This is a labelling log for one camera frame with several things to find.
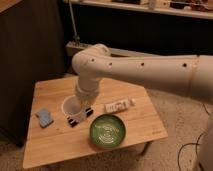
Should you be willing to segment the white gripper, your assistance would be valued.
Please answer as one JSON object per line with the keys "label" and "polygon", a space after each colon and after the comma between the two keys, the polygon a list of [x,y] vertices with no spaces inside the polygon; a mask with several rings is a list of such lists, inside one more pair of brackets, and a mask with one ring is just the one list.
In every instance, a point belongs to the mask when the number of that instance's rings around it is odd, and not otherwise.
{"label": "white gripper", "polygon": [[[99,89],[83,90],[80,88],[79,85],[75,86],[75,96],[77,97],[80,103],[80,106],[82,108],[87,108],[92,106],[95,103],[98,95],[99,95]],[[85,109],[86,117],[89,117],[92,114],[93,114],[93,109],[91,107]],[[72,128],[79,124],[77,121],[75,121],[74,119],[70,117],[67,117],[67,121]]]}

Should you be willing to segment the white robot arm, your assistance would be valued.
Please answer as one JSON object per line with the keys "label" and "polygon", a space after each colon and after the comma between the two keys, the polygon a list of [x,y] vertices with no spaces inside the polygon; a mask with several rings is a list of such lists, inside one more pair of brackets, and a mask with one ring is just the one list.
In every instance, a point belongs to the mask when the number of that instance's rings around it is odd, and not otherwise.
{"label": "white robot arm", "polygon": [[78,75],[75,94],[83,105],[95,101],[103,78],[111,78],[213,106],[213,55],[115,57],[103,44],[66,50]]}

